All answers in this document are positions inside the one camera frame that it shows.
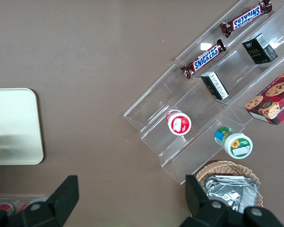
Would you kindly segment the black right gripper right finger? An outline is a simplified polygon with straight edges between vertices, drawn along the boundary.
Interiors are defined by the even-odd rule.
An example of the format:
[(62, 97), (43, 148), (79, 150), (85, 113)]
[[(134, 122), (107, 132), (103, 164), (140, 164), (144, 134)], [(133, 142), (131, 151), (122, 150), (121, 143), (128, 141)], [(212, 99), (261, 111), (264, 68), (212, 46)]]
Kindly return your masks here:
[(186, 227), (282, 227), (280, 220), (262, 207), (236, 212), (220, 201), (210, 200), (194, 175), (186, 175), (185, 197), (191, 216)]

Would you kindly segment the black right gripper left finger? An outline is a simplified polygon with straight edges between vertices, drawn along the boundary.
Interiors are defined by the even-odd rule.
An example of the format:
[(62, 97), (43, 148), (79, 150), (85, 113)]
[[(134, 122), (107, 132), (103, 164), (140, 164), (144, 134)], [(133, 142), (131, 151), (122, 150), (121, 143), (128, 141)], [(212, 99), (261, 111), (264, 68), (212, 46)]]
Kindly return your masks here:
[(78, 176), (70, 175), (46, 201), (36, 201), (11, 216), (0, 210), (0, 227), (62, 227), (79, 197)]

